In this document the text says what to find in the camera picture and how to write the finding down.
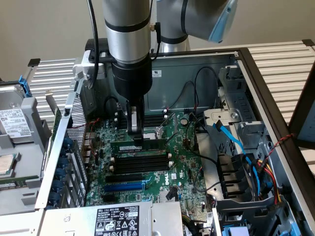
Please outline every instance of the green circuit board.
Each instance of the green circuit board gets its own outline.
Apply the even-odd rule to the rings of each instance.
[[[154,150],[144,152],[158,153],[168,151],[172,154],[170,161],[174,164],[169,171],[159,172],[147,172],[142,173],[143,179],[151,179],[145,187],[145,190],[135,191],[120,191],[113,192],[115,195],[115,202],[106,203],[103,201],[104,187],[107,184],[105,177],[112,175],[109,171],[110,157],[113,152],[111,143],[131,141],[131,138],[127,135],[125,130],[115,130],[115,128],[107,121],[100,122],[95,126],[94,132],[99,137],[99,141],[96,144],[98,150],[103,149],[103,155],[99,159],[99,165],[94,165],[94,160],[90,160],[88,167],[88,177],[90,187],[87,192],[86,206],[106,205],[113,203],[133,203],[141,201],[153,201],[158,203],[162,201],[163,196],[170,190],[172,186],[177,186],[178,194],[180,195],[180,204],[182,213],[188,214],[191,219],[205,220],[206,210],[202,211],[201,203],[206,202],[205,193],[197,192],[193,186],[193,180],[195,179],[200,167],[201,160],[195,154],[183,146],[183,140],[186,135],[186,128],[180,125],[180,120],[187,118],[188,115],[184,113],[176,113],[175,116],[169,119],[169,121],[162,128],[162,138],[170,138],[175,130],[176,135],[167,143],[164,150]],[[145,133],[150,133],[152,128],[146,128]],[[188,139],[193,144],[194,134],[193,127],[188,130]],[[124,153],[122,155],[137,155],[139,153]],[[191,171],[191,179],[189,178],[188,171]],[[196,184],[199,188],[205,188],[205,182],[202,176],[199,175]]]

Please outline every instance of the wall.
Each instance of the wall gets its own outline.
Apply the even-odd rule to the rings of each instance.
[[[105,37],[101,0],[93,3],[99,37]],[[232,29],[219,46],[315,39],[314,12],[314,0],[239,0]],[[31,58],[80,57],[91,37],[86,0],[2,0],[0,78],[17,80]],[[216,46],[193,37],[190,45]]]

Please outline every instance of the power supply label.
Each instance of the power supply label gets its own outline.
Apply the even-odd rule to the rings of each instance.
[[[94,236],[138,236],[139,206],[97,210]]]
[[[0,111],[0,121],[10,138],[31,136],[30,128],[26,122],[22,109]]]

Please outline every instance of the black frame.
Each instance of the black frame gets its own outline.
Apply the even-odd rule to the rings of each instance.
[[[290,134],[288,126],[273,99],[270,90],[268,89],[254,59],[248,48],[231,48],[231,49],[215,49],[215,50],[200,50],[190,52],[174,52],[160,53],[158,57],[171,56],[187,56],[209,53],[238,53],[236,59],[240,59],[247,71],[247,74],[252,82],[252,85],[257,93],[261,105],[266,113],[266,116],[271,124],[271,127],[277,137],[277,140]],[[302,192],[305,202],[315,219],[315,178],[306,163],[300,148],[296,145],[293,139],[288,139],[280,145],[284,156],[292,170],[295,180]]]
[[[307,78],[307,81],[304,85],[303,91],[299,98],[299,101],[296,105],[296,108],[293,112],[289,124],[289,130],[291,133],[296,134],[296,137],[299,136],[299,133],[304,125],[304,122],[309,114],[309,111],[315,102],[315,61],[312,66],[311,72]],[[308,142],[305,140],[295,140],[297,146],[302,148],[315,149],[314,142]]]

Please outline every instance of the motherboard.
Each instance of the motherboard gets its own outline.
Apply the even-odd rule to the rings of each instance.
[[[125,129],[115,127],[113,120],[100,121],[95,124],[93,132],[95,133],[94,149],[97,150],[98,157],[91,155],[88,165],[89,189],[87,192],[86,206],[98,206],[106,204],[134,203],[152,201],[161,203],[167,201],[179,201],[182,214],[189,215],[191,219],[206,220],[207,203],[206,194],[198,192],[193,185],[195,178],[199,189],[205,188],[203,175],[198,175],[201,168],[200,157],[186,149],[185,140],[194,143],[194,129],[190,127],[187,130],[189,116],[183,112],[171,114],[168,120],[160,127],[146,127],[144,129],[145,137],[153,134],[153,131],[159,131],[160,139],[156,142],[165,142],[163,149],[155,150],[137,150],[125,151],[130,145],[121,148],[123,152],[117,152],[118,146],[132,142]],[[145,171],[136,174],[126,174],[130,177],[142,176],[145,183],[143,189],[131,191],[110,191],[106,187],[111,184],[106,179],[116,176],[115,171],[111,169],[113,158],[131,158],[131,157],[150,158],[152,156],[167,156],[169,163],[168,170],[163,171]],[[175,190],[176,198],[169,198],[166,195]]]

